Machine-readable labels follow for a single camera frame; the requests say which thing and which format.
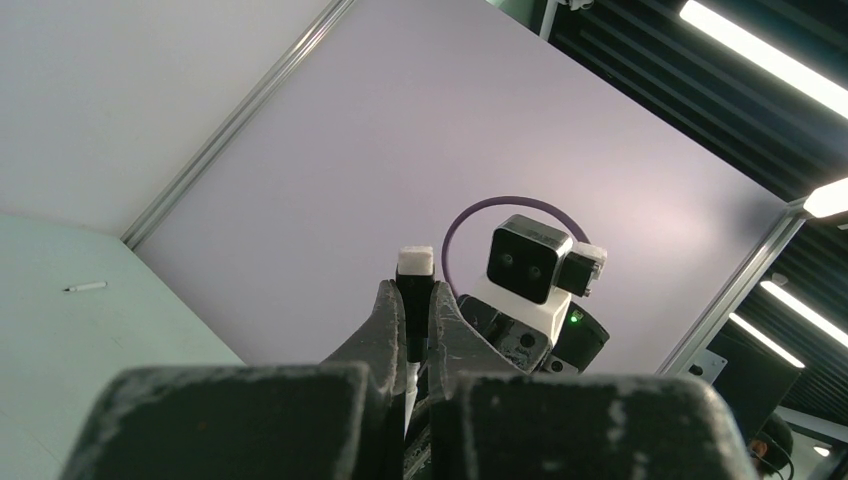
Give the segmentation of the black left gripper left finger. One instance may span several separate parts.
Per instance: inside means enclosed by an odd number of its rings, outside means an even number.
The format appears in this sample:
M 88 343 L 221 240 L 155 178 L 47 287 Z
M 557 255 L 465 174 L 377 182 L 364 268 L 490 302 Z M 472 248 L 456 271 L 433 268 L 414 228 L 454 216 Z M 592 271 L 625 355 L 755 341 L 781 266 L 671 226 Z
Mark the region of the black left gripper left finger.
M 94 402 L 64 479 L 399 479 L 404 313 L 391 280 L 367 320 L 311 365 L 119 372 Z

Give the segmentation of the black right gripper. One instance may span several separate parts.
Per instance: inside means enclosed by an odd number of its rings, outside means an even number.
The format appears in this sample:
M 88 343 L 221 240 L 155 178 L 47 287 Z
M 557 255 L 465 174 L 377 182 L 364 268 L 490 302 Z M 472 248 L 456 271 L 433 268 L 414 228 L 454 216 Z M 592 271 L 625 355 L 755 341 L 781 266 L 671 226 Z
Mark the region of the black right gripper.
M 550 338 L 471 295 L 461 295 L 464 319 L 496 351 L 525 373 L 536 371 L 552 351 Z

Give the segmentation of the white marker pen black tip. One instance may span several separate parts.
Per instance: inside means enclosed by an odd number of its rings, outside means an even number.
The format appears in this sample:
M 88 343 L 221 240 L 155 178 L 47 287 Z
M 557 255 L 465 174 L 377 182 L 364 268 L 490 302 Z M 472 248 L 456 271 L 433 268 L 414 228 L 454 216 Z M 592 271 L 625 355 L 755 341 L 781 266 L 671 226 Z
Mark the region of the white marker pen black tip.
M 428 344 L 429 302 L 435 286 L 431 246 L 403 247 L 398 254 L 395 284 L 403 301 L 406 337 L 404 433 L 408 432 L 417 397 L 419 370 Z

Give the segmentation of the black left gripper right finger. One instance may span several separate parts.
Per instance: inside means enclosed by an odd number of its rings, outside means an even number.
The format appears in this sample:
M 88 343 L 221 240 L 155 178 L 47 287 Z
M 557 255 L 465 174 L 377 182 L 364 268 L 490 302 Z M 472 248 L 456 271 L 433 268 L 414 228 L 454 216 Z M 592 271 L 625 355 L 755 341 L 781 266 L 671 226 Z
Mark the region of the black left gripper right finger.
M 435 479 L 752 479 L 726 403 L 705 382 L 655 375 L 527 374 L 429 300 Z

